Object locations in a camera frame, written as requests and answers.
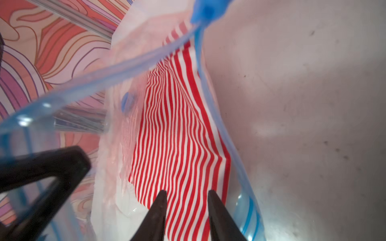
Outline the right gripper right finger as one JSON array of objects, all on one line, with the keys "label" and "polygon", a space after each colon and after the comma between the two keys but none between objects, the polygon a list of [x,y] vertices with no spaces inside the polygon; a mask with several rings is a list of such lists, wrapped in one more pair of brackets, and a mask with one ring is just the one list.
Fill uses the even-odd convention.
[{"label": "right gripper right finger", "polygon": [[214,190],[208,193],[208,212],[212,241],[246,241]]}]

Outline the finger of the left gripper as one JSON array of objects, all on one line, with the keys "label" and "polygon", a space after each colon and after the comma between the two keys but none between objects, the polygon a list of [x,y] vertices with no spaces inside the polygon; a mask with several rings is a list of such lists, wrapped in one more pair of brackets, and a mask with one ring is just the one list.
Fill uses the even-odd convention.
[{"label": "finger of the left gripper", "polygon": [[90,169],[78,146],[1,158],[1,194],[16,214],[1,223],[1,240],[82,241],[70,196]]}]

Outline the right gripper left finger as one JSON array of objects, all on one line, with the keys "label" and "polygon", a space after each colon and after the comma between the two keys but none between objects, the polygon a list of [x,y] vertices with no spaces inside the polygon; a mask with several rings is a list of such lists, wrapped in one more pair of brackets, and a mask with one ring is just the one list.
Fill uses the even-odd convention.
[{"label": "right gripper left finger", "polygon": [[131,241],[163,241],[167,211],[167,192],[161,190]]}]

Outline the clear vacuum bag blue zipper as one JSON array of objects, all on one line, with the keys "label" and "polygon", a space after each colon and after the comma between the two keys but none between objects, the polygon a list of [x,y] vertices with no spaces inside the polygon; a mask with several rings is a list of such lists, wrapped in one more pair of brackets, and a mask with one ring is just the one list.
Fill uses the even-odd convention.
[{"label": "clear vacuum bag blue zipper", "polygon": [[1,1],[1,240],[264,241],[203,37],[229,1]]}]

